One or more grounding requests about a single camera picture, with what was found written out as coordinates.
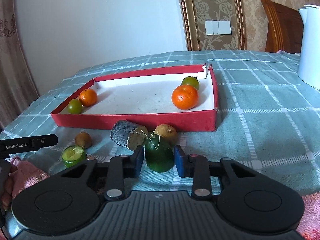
circular pad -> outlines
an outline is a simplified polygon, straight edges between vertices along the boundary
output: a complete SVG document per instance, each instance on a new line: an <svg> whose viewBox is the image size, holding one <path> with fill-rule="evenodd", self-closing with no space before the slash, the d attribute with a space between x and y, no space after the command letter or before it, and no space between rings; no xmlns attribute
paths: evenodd
<svg viewBox="0 0 320 240"><path fill-rule="evenodd" d="M30 231L61 235L84 227L99 207L98 196L81 179L51 177L18 194L12 213Z"/></svg>
<svg viewBox="0 0 320 240"><path fill-rule="evenodd" d="M297 192L266 176L238 178L218 196L217 208L234 226L259 234L295 229L304 212Z"/></svg>

green tomato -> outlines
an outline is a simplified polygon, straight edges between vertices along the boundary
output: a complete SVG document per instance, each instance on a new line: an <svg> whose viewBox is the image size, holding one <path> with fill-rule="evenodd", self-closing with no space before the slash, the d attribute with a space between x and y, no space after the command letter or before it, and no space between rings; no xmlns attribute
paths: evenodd
<svg viewBox="0 0 320 240"><path fill-rule="evenodd" d="M82 104L79 99L71 99L68 104L68 112L70 114L80 114L82 111Z"/></svg>
<svg viewBox="0 0 320 240"><path fill-rule="evenodd" d="M185 77L182 80L181 85L190 85L193 86L196 90L199 90L200 88L200 83L197 80L197 77Z"/></svg>

wooden cylinder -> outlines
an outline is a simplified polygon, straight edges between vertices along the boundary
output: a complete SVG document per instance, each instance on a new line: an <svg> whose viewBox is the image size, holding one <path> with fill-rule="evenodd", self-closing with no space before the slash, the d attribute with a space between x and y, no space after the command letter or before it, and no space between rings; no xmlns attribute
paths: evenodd
<svg viewBox="0 0 320 240"><path fill-rule="evenodd" d="M113 126L110 137L116 144L134 151L147 138L145 134L148 135L145 126L120 120Z"/></svg>

white kettle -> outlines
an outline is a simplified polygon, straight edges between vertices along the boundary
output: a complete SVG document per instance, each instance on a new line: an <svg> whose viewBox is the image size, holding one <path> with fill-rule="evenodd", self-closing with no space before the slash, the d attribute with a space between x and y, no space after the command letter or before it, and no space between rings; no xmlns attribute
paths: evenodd
<svg viewBox="0 0 320 240"><path fill-rule="evenodd" d="M308 4L298 11L304 25L298 76L320 89L320 6Z"/></svg>

robotic device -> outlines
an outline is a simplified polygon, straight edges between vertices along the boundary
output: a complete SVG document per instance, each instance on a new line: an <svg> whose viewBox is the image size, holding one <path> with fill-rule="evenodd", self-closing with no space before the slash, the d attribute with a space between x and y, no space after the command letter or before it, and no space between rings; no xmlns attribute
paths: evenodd
<svg viewBox="0 0 320 240"><path fill-rule="evenodd" d="M22 191L12 213L24 228L14 239L214 239L303 240L295 231L304 212L294 190L230 158L209 162L174 149L180 177L193 178L187 191L131 191L144 150L85 160ZM210 177L218 177L212 195Z"/></svg>
<svg viewBox="0 0 320 240"><path fill-rule="evenodd" d="M0 196L2 196L4 192L4 183L8 178L11 168L11 164L5 160L6 158L9 158L9 154L38 151L40 148L53 146L57 143L58 137L55 134L0 140ZM4 232L5 211L3 210L2 205L0 205L0 207L0 228L2 233L6 236L7 234Z"/></svg>

